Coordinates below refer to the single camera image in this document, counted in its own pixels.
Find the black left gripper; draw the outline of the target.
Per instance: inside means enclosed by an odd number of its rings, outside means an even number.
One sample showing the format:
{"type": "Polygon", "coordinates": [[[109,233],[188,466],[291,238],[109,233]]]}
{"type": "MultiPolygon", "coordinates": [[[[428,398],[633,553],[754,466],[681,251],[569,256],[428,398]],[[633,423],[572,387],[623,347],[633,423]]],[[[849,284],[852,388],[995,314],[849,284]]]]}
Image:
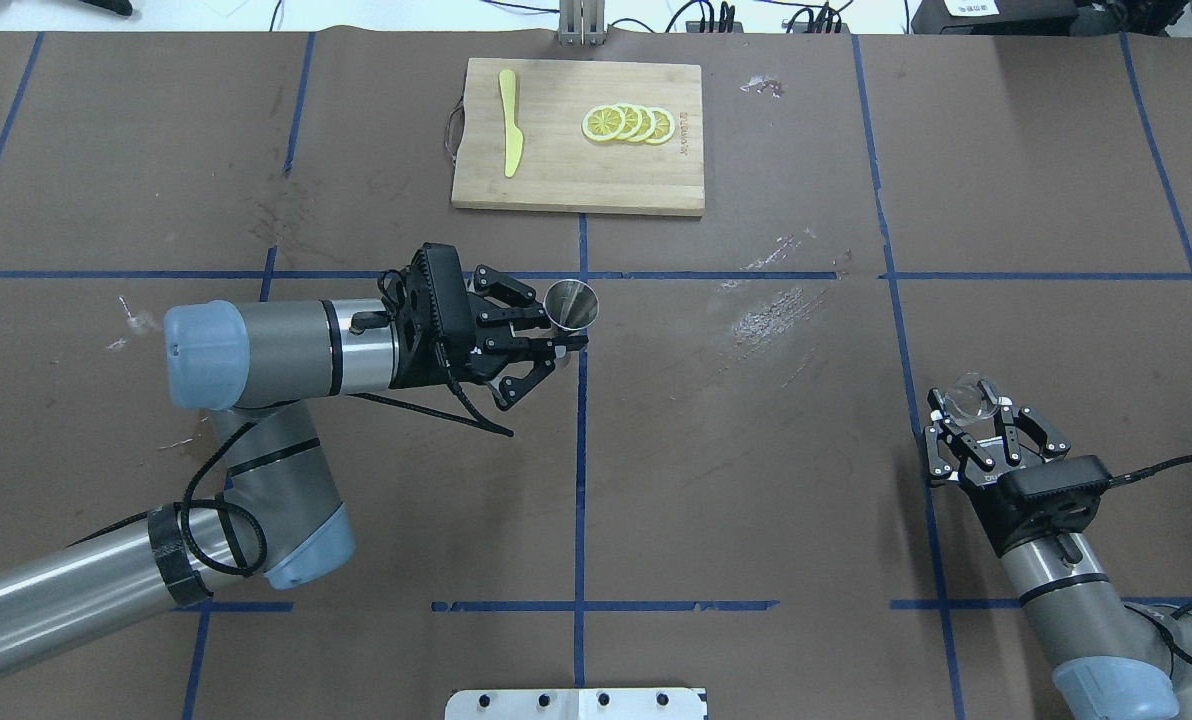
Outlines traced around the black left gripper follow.
{"type": "Polygon", "coordinates": [[[445,386],[453,378],[490,387],[497,409],[508,411],[590,342],[586,334],[491,334],[474,346],[474,322],[513,331],[550,327],[538,291],[488,265],[472,273],[471,300],[460,263],[409,263],[391,272],[387,299],[398,345],[391,389],[445,386]]]}

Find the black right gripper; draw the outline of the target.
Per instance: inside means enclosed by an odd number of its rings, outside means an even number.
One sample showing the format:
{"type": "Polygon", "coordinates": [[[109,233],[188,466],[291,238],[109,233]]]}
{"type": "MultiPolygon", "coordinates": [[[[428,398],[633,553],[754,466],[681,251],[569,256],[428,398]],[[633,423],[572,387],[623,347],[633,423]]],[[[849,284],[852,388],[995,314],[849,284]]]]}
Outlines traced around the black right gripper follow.
{"type": "Polygon", "coordinates": [[[924,482],[962,489],[995,555],[1093,523],[1107,492],[1107,468],[1093,455],[1063,459],[1070,442],[1035,406],[999,396],[995,433],[977,437],[974,429],[988,427],[963,427],[930,412],[921,430],[924,482]]]}

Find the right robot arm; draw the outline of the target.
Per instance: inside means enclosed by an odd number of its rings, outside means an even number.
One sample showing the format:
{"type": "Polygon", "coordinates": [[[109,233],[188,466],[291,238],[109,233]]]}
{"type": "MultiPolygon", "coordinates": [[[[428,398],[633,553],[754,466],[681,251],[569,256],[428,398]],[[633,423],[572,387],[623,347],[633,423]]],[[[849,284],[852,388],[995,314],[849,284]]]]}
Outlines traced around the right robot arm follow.
{"type": "Polygon", "coordinates": [[[992,410],[983,439],[971,436],[948,393],[930,389],[926,483],[960,488],[970,501],[1072,716],[1192,719],[1192,601],[1128,601],[1085,536],[1109,489],[1175,460],[1115,474],[1099,457],[1072,457],[1035,406],[989,381],[977,389],[992,410]]]}

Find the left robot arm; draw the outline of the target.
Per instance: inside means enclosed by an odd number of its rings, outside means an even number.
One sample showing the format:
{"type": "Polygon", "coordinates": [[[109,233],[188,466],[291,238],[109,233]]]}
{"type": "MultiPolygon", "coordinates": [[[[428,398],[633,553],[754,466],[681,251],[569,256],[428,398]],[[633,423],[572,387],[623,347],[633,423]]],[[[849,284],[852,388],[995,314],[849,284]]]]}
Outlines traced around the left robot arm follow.
{"type": "Polygon", "coordinates": [[[504,428],[364,398],[170,396],[168,309],[240,323],[261,281],[0,278],[0,719],[424,716],[464,652],[446,584],[486,591],[570,532],[519,505],[573,488],[576,383],[504,428]]]}

